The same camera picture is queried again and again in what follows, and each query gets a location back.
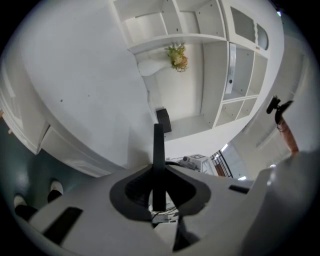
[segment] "light fixture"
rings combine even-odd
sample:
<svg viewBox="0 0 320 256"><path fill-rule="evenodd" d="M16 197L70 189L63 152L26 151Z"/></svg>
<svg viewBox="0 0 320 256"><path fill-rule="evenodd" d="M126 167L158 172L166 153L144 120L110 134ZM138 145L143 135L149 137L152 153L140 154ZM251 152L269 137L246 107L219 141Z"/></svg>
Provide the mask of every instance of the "light fixture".
<svg viewBox="0 0 320 256"><path fill-rule="evenodd" d="M224 147L221 149L221 152L225 151L227 147L228 147L228 144L225 144Z"/></svg>

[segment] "shoe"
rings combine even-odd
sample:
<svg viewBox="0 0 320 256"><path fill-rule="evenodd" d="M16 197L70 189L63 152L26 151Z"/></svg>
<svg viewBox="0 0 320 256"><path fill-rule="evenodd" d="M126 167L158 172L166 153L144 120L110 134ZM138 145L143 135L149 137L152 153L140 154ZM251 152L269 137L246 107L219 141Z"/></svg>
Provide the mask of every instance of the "shoe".
<svg viewBox="0 0 320 256"><path fill-rule="evenodd" d="M13 199L13 205L14 208L16 208L17 206L26 206L27 203L22 195L16 194Z"/></svg>
<svg viewBox="0 0 320 256"><path fill-rule="evenodd" d="M51 186L50 186L50 192L52 190L57 190L59 191L62 195L64 194L64 188L62 187L61 183L57 180L53 180L51 182Z"/></svg>

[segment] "floor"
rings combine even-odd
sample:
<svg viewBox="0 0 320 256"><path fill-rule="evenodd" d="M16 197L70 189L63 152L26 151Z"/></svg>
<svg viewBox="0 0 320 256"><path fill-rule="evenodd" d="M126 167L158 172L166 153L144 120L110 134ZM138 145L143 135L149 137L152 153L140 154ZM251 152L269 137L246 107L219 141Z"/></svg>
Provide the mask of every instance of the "floor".
<svg viewBox="0 0 320 256"><path fill-rule="evenodd" d="M52 179L61 182L64 192L90 179L42 150L38 155L29 151L17 138L8 134L8 126L0 118L0 192L13 212L15 194L25 197L37 209L47 203Z"/></svg>

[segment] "metal railing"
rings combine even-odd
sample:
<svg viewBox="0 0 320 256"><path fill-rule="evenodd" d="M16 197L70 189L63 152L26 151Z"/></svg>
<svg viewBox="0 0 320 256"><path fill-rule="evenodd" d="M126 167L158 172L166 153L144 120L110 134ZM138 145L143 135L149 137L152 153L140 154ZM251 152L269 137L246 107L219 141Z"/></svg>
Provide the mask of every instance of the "metal railing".
<svg viewBox="0 0 320 256"><path fill-rule="evenodd" d="M228 178L234 177L220 150L217 153L214 153L210 158L219 176L225 176Z"/></svg>

